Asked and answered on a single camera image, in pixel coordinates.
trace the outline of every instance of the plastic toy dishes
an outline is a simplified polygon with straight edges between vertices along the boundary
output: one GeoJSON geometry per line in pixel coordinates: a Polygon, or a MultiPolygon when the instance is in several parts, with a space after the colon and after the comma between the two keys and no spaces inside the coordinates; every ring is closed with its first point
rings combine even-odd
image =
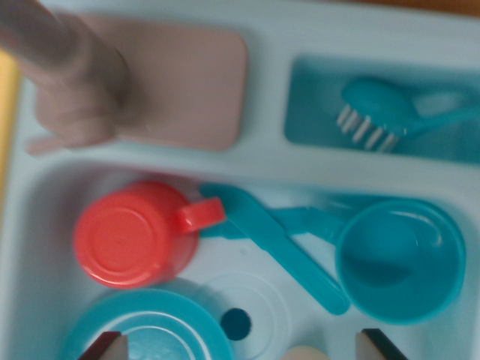
{"type": "MultiPolygon", "coordinates": [[[[315,262],[309,263],[309,256],[283,235],[281,223],[255,199],[226,185],[205,184],[200,191],[220,197],[229,221],[268,251],[327,310],[342,314],[348,309],[342,289],[315,262]]],[[[298,215],[298,210],[275,212],[298,215]]],[[[377,320],[394,324],[429,320],[461,290],[463,237],[455,223],[432,205],[380,202],[347,222],[315,208],[301,213],[306,230],[337,247],[337,273],[348,297],[377,320]]]]}
{"type": "Polygon", "coordinates": [[[162,289],[120,292],[89,308],[60,359],[77,360],[102,332],[127,335],[129,359],[233,360],[215,319],[189,298],[162,289]]]}
{"type": "Polygon", "coordinates": [[[74,233],[75,253],[85,272],[105,286],[163,283],[194,256],[198,230],[224,218],[219,199],[190,204],[173,187],[138,182],[85,210],[74,233]]]}

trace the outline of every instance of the toy faucet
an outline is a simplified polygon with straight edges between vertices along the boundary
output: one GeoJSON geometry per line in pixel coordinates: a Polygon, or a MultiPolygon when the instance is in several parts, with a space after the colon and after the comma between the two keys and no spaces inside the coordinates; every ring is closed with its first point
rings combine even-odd
{"type": "Polygon", "coordinates": [[[37,86],[53,136],[35,154],[110,140],[221,151],[242,118],[248,51],[221,28],[49,12],[0,0],[0,46],[37,86]]]}

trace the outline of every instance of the knife handle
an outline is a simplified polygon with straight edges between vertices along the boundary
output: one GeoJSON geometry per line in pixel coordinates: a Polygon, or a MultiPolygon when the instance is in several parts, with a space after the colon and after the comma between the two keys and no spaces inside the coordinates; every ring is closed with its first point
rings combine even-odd
{"type": "Polygon", "coordinates": [[[258,245],[267,251],[329,313],[341,315],[347,312],[350,301],[338,282],[292,239],[273,238],[258,245]]]}

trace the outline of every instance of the red toy cup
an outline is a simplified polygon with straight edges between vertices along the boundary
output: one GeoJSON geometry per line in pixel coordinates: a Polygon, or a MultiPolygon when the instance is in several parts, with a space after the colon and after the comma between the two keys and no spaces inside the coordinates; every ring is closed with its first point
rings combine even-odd
{"type": "Polygon", "coordinates": [[[191,261],[198,230],[224,219],[218,198],[190,204],[173,187],[137,182],[85,210],[76,225],[74,250],[83,270],[103,285],[159,284],[191,261]]]}

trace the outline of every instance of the toy sink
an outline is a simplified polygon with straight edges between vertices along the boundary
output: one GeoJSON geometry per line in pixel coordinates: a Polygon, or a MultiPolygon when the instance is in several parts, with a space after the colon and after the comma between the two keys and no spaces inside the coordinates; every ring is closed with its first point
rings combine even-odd
{"type": "MultiPolygon", "coordinates": [[[[271,207],[317,206],[352,213],[387,197],[425,200],[439,206],[463,233],[466,277],[457,300],[438,317],[419,325],[375,322],[354,307],[342,316],[332,316],[249,240],[202,240],[180,280],[189,284],[188,292],[216,319],[230,308],[249,314],[250,333],[232,341],[238,360],[276,360],[299,344],[318,347],[332,360],[353,360],[355,333],[364,328],[382,329],[409,360],[480,358],[479,155],[474,148],[464,147],[463,141],[464,136],[480,134],[480,127],[472,122],[462,124],[448,151],[434,156],[425,149],[435,147],[435,134],[424,139],[424,148],[369,154],[340,148],[321,127],[316,129],[319,142],[304,141],[305,136],[294,141],[302,129],[296,127],[297,132],[290,133],[291,115],[301,122],[302,109],[309,119],[314,110],[289,107],[298,76],[312,73],[318,81],[319,88],[315,88],[318,84],[309,88],[305,82],[300,83],[303,88],[297,88],[309,101],[308,97],[321,98],[326,89],[341,86],[357,74],[353,70],[358,74],[380,71],[374,66],[379,63],[392,79],[400,79],[402,71],[411,69],[406,81],[413,83],[418,77],[418,86],[458,81],[461,86],[471,82],[475,88],[480,83],[476,82],[480,41],[473,34],[480,32],[480,22],[344,4],[44,3],[76,13],[231,29],[244,38],[250,55],[247,94],[240,137],[227,151],[117,142],[35,158],[25,153],[24,146],[45,130],[35,121],[35,87],[24,83],[1,229],[1,360],[60,359],[65,338],[78,317],[99,297],[111,293],[82,272],[74,258],[71,234],[89,203],[137,179],[160,179],[193,198],[198,196],[195,188],[199,182],[229,183],[251,191],[271,207]],[[475,76],[467,81],[465,74],[475,76]],[[320,88],[321,94],[310,91],[320,88]],[[212,291],[221,299],[218,306],[211,306],[212,291]]],[[[325,128],[335,126],[327,124],[328,117],[322,118],[322,109],[329,106],[319,101],[320,122],[325,128]]],[[[335,273],[330,245],[308,235],[296,240],[335,273]]]]}

